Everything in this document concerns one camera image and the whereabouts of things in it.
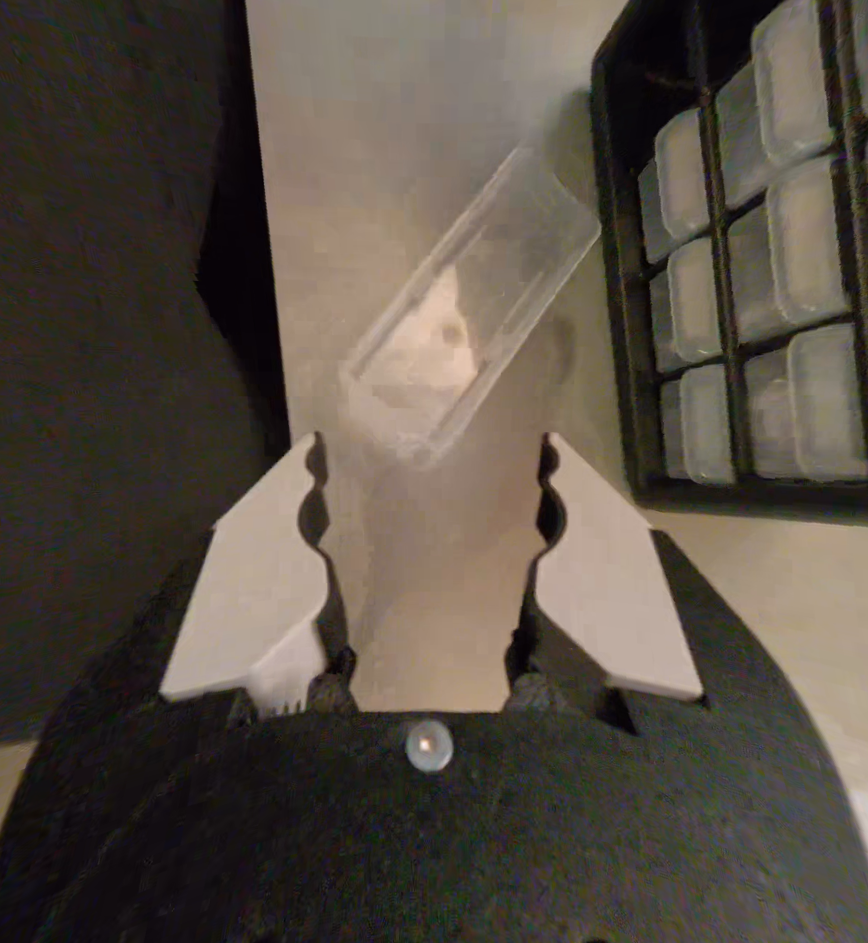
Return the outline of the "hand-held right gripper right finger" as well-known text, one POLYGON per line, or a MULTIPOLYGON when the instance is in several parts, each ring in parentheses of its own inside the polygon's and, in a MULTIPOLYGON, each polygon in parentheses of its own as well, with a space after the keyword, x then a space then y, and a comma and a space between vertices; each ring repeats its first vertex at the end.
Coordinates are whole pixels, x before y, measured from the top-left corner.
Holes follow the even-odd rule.
POLYGON ((556 433, 543 438, 536 528, 511 685, 539 674, 567 701, 619 692, 698 701, 702 682, 643 515, 556 433))

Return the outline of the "clear plastic drawer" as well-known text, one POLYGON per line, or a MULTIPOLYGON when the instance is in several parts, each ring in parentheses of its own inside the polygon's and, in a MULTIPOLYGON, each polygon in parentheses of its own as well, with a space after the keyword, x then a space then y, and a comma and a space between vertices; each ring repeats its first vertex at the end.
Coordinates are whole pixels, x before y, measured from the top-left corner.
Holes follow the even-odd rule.
POLYGON ((440 461, 600 233, 541 151, 511 151, 343 361, 354 433, 390 460, 440 461))

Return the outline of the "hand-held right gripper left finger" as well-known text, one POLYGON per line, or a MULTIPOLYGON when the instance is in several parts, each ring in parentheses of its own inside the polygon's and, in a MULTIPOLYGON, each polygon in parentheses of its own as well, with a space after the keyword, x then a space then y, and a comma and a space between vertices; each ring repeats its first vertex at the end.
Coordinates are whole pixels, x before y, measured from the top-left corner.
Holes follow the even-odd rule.
POLYGON ((160 696, 242 690, 262 717, 306 707, 311 683, 349 666, 345 606, 322 549, 323 437, 301 438, 214 525, 160 696))

